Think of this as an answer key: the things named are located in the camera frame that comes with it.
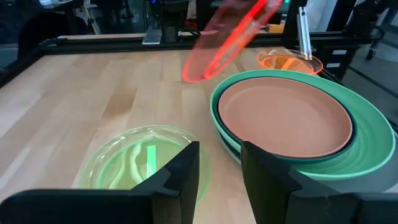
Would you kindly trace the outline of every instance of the teal bowl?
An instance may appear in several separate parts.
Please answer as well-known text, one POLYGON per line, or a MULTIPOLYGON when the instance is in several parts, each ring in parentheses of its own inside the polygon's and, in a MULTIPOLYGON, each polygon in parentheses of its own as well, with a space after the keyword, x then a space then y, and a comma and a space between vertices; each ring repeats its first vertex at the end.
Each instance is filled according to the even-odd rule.
POLYGON ((217 103, 229 86, 256 77, 289 78, 315 86, 337 99, 350 112, 356 123, 356 137, 341 153, 327 161, 315 164, 293 164, 301 173, 316 180, 344 180, 368 174, 382 167, 393 155, 396 145, 394 132, 382 113, 355 92, 323 78, 286 70, 254 70, 233 75, 222 81, 210 99, 210 110, 217 130, 240 153, 235 141, 223 126, 217 114, 217 103))

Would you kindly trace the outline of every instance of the green bowl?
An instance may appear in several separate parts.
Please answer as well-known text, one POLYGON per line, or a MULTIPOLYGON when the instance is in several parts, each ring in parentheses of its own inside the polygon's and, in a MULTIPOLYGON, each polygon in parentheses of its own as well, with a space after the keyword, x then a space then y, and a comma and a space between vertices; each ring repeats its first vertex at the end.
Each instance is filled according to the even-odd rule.
POLYGON ((316 164, 294 164, 293 167, 315 180, 344 180, 370 173, 382 167, 393 155, 394 132, 382 113, 355 92, 323 78, 286 70, 254 70, 233 75, 222 81, 210 99, 210 110, 217 130, 238 152, 240 144, 225 131, 216 115, 221 94, 229 86, 256 77, 280 77, 315 86, 341 102, 356 121, 357 136, 346 152, 316 164))
MULTIPOLYGON (((79 188, 129 190, 146 180, 196 139, 170 126, 144 126, 105 143, 80 176, 79 188)), ((200 148, 197 201, 206 194, 211 168, 208 152, 200 148)))

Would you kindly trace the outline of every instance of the stacked plates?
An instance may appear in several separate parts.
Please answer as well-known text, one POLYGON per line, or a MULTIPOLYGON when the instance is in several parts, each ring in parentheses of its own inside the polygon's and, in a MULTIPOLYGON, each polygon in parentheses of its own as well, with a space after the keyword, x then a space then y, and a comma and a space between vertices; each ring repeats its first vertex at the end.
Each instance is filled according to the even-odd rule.
POLYGON ((317 75, 322 71, 322 62, 314 56, 310 56, 298 50, 267 49, 260 52, 257 61, 264 68, 290 70, 317 75))
POLYGON ((239 158, 251 141, 316 180, 368 174, 392 157, 396 139, 370 102, 328 80, 287 70, 227 78, 211 96, 220 139, 239 158))

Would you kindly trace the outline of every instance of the wood grain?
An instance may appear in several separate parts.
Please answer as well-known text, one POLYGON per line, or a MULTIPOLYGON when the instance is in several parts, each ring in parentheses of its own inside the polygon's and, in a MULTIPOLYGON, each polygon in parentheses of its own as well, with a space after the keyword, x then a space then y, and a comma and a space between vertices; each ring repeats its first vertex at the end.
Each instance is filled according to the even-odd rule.
POLYGON ((257 69, 246 49, 213 80, 181 80, 187 50, 41 58, 0 89, 0 200, 33 188, 78 187, 79 173, 107 140, 167 124, 196 136, 210 154, 210 188, 195 223, 254 223, 240 166, 223 149, 209 111, 214 87, 257 69))

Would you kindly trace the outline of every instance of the clear plastic bowl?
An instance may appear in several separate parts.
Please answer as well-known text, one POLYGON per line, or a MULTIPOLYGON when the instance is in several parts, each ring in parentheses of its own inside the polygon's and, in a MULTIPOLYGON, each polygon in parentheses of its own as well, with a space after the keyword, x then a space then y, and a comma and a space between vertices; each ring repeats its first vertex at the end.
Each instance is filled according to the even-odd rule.
MULTIPOLYGON (((196 139, 170 126, 144 126, 112 138, 91 157, 80 176, 79 188, 128 190, 150 177, 196 139)), ((206 194, 211 167, 200 148, 197 201, 206 194)))

